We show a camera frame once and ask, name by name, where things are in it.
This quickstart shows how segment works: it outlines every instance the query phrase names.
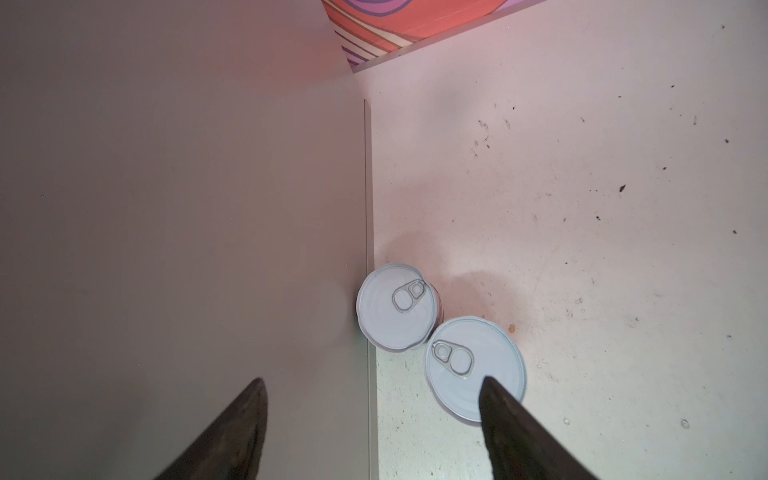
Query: colorful patterned panel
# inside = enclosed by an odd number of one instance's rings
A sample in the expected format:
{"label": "colorful patterned panel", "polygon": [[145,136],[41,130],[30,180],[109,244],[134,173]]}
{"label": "colorful patterned panel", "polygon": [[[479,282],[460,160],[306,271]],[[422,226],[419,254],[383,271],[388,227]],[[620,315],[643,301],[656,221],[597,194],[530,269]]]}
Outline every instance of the colorful patterned panel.
{"label": "colorful patterned panel", "polygon": [[353,67],[523,0],[323,0]]}

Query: can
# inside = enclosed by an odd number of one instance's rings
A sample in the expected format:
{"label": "can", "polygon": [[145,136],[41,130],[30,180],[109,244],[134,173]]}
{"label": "can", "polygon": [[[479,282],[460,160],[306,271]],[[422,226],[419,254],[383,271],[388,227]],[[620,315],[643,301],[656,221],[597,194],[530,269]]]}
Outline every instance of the can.
{"label": "can", "polygon": [[483,379],[492,376],[519,402],[525,394],[525,362],[498,325],[476,316],[443,323],[425,352],[427,383],[438,403],[455,417],[480,423]]}
{"label": "can", "polygon": [[362,283],[357,322],[373,345],[404,352],[426,343],[442,323],[440,295],[416,268],[390,263]]}

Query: gray wall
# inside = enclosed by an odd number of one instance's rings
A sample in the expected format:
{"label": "gray wall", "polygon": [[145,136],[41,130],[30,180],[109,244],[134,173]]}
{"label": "gray wall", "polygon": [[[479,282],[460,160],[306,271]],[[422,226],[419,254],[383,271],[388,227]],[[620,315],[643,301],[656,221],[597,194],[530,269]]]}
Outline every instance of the gray wall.
{"label": "gray wall", "polygon": [[262,376],[260,478],[367,477],[363,102],[321,3],[0,32],[0,476],[150,478]]}

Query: dirty white surface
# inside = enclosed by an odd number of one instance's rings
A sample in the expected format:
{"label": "dirty white surface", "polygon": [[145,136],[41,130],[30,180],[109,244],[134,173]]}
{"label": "dirty white surface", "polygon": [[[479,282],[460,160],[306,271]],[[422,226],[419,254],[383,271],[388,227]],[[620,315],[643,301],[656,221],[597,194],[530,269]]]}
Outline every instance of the dirty white surface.
{"label": "dirty white surface", "polygon": [[[765,25],[547,0],[356,75],[376,265],[516,325],[524,405],[600,478],[768,478]],[[379,352],[381,479],[491,478],[423,353]]]}

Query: can pull tab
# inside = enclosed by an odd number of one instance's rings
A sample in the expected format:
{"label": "can pull tab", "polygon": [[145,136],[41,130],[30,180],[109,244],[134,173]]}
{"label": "can pull tab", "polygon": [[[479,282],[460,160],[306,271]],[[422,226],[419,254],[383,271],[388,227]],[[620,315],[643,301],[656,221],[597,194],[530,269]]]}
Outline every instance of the can pull tab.
{"label": "can pull tab", "polygon": [[424,280],[413,280],[400,286],[392,293],[392,303],[400,313],[407,313],[422,299],[427,291]]}
{"label": "can pull tab", "polygon": [[470,349],[445,340],[436,340],[432,344],[432,356],[460,379],[470,376],[475,367],[475,356]]}

